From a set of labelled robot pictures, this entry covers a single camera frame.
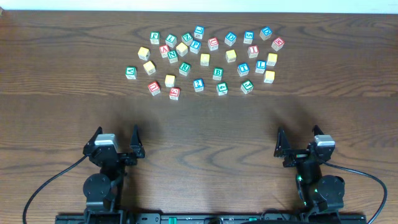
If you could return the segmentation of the green B block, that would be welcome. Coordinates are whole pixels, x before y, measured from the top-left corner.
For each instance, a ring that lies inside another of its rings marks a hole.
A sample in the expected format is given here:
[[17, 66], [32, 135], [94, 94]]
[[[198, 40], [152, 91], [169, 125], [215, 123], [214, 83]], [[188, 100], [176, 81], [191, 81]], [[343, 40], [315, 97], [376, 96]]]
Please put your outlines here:
[[214, 80], [222, 80], [224, 70], [219, 67], [215, 67], [213, 70], [213, 79]]

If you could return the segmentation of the blue T block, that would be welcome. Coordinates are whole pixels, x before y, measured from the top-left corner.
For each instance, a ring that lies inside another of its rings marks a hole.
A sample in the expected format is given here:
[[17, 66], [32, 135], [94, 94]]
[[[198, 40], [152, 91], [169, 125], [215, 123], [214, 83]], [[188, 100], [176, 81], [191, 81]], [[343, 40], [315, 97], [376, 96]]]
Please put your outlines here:
[[240, 77], [243, 77], [243, 76], [246, 76], [249, 73], [250, 68], [249, 68], [247, 63], [242, 63], [242, 64], [238, 65], [237, 71], [238, 71], [238, 75]]

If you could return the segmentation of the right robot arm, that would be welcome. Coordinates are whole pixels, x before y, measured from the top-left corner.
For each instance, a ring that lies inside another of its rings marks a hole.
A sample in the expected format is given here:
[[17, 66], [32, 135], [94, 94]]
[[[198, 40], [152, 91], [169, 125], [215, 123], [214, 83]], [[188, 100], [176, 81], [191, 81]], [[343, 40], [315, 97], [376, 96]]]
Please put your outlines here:
[[313, 141], [305, 149], [293, 149], [285, 131], [280, 127], [274, 157], [283, 157], [284, 167], [297, 170], [295, 182], [303, 208], [298, 218], [309, 223], [341, 223], [339, 209], [343, 208], [344, 180], [335, 175], [323, 175], [320, 166], [331, 159], [335, 141], [318, 127], [313, 127]]

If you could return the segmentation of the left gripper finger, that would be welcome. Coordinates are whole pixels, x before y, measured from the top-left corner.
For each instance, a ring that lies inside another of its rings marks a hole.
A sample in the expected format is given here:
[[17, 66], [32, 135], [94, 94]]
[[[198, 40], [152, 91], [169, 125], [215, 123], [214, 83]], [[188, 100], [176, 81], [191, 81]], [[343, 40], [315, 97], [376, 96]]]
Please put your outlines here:
[[139, 137], [137, 125], [134, 126], [129, 147], [136, 155], [136, 157], [145, 157], [145, 149]]
[[96, 148], [95, 146], [95, 140], [98, 137], [99, 134], [103, 133], [103, 129], [101, 126], [97, 128], [95, 131], [94, 135], [90, 138], [90, 140], [84, 145], [83, 147], [83, 152], [93, 152]]

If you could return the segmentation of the green R block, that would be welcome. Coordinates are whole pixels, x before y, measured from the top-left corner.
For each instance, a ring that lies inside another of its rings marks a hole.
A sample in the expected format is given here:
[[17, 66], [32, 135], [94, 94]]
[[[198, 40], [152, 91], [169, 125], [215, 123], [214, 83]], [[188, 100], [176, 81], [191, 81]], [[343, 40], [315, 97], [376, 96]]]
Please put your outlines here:
[[183, 76], [187, 76], [190, 73], [191, 65], [189, 63], [183, 62], [181, 66], [179, 66], [179, 74]]

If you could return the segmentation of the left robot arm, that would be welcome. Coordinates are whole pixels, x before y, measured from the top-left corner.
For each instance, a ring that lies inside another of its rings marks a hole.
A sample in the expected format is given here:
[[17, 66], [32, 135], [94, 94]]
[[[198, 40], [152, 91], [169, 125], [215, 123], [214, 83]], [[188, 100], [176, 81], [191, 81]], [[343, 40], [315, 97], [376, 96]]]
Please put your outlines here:
[[83, 154], [100, 168], [97, 174], [89, 176], [83, 184], [86, 197], [84, 222], [92, 223], [134, 223], [134, 216], [120, 206], [126, 167], [137, 165], [145, 158], [144, 146], [134, 126], [129, 143], [129, 152], [118, 151], [115, 134], [104, 134], [98, 127], [83, 148]]

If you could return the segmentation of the yellow O block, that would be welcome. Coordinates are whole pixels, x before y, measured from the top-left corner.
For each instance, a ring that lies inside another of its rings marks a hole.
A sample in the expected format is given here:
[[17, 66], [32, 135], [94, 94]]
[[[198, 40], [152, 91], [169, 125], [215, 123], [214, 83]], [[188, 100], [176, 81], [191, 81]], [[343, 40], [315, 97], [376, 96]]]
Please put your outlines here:
[[200, 65], [201, 66], [209, 66], [209, 64], [210, 64], [210, 54], [201, 54]]
[[237, 57], [237, 55], [236, 55], [235, 50], [227, 50], [226, 51], [226, 61], [228, 63], [235, 62], [236, 57]]

